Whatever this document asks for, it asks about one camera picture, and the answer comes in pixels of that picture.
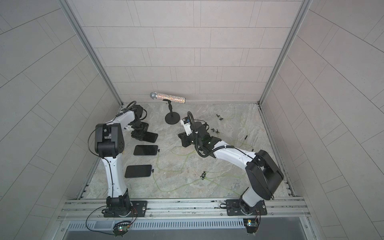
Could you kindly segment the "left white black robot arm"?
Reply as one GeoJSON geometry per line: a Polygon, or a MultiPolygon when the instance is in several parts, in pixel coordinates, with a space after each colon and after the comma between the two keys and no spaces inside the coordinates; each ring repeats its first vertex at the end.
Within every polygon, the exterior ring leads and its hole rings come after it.
{"type": "Polygon", "coordinates": [[[149,124],[142,122],[146,110],[132,101],[109,122],[97,124],[92,132],[95,135],[95,151],[105,166],[108,180],[108,197],[104,217],[127,217],[138,215],[131,203],[128,188],[124,182],[122,170],[122,153],[125,148],[123,130],[131,132],[131,137],[142,141],[149,124]]]}

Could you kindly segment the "black smartphone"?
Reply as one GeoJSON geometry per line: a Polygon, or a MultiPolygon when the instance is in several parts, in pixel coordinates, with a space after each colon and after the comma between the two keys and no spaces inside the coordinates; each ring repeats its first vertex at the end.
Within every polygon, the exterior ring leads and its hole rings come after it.
{"type": "Polygon", "coordinates": [[[131,165],[127,166],[125,178],[146,178],[152,174],[152,165],[131,165]]]}
{"type": "Polygon", "coordinates": [[[157,145],[136,145],[134,156],[156,156],[158,149],[157,145]]]}
{"type": "Polygon", "coordinates": [[[148,142],[148,143],[155,143],[158,138],[158,134],[151,133],[151,132],[145,132],[143,135],[142,141],[148,142]]]}

